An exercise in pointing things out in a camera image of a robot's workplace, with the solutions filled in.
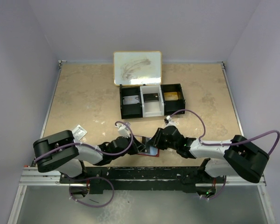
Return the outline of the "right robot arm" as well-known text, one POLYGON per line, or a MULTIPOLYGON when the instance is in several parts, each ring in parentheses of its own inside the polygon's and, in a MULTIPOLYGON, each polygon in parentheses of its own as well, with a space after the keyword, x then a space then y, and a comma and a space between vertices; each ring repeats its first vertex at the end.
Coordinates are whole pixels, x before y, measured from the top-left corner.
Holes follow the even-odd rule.
POLYGON ((202 144, 197 138, 183 136, 175 126, 158 128, 147 145, 160 150, 175 150, 181 157, 204 158, 198 177, 202 182, 210 182, 214 177, 238 175, 246 181, 258 183, 268 163, 269 155, 251 142, 233 146, 246 140, 235 135, 231 140, 207 141, 202 144))

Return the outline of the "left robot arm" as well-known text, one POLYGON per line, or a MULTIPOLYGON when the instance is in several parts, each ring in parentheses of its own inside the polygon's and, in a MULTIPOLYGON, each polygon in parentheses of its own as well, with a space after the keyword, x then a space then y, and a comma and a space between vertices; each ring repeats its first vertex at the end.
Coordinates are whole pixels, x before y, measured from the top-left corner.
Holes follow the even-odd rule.
POLYGON ((84 162, 103 166, 125 154, 135 155, 143 152, 145 148, 145 144, 135 137, 117 137, 111 142, 92 146, 76 140, 70 130, 47 136, 33 143, 34 163, 40 173, 57 170, 76 183, 82 183, 87 177, 84 162))

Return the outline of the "black white three-bin organizer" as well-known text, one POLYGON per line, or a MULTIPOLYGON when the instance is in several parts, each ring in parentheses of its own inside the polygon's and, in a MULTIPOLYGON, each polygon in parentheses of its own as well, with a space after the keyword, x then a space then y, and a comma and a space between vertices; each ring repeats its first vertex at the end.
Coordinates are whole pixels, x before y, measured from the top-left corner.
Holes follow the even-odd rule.
POLYGON ((122 119, 184 114, 186 102, 180 84, 119 87, 122 119))

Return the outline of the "red card holder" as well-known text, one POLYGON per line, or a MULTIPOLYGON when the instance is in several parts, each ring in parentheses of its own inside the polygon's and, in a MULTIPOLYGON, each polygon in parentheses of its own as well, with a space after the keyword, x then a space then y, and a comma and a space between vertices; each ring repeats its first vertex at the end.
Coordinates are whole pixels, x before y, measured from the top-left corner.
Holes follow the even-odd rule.
POLYGON ((134 138, 144 144, 145 149, 141 150, 138 155, 150 156, 150 157, 159 157, 160 151, 155 147, 151 147, 147 144, 147 142, 151 139, 151 137, 135 135, 134 138))

